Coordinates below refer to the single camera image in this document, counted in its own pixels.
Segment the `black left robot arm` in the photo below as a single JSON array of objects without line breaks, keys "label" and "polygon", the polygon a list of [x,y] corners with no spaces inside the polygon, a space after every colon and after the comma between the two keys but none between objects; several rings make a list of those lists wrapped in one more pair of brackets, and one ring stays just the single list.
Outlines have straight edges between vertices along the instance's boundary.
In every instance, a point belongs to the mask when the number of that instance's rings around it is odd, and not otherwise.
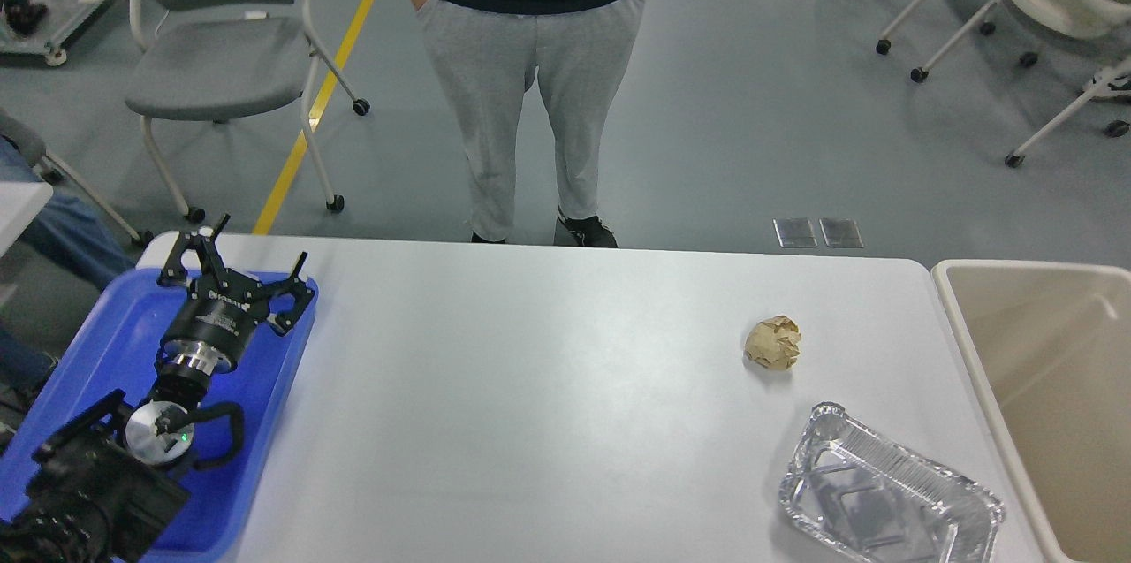
[{"label": "black left robot arm", "polygon": [[230,268],[219,233],[98,298],[5,452],[5,562],[214,562],[247,522],[316,282]]}]

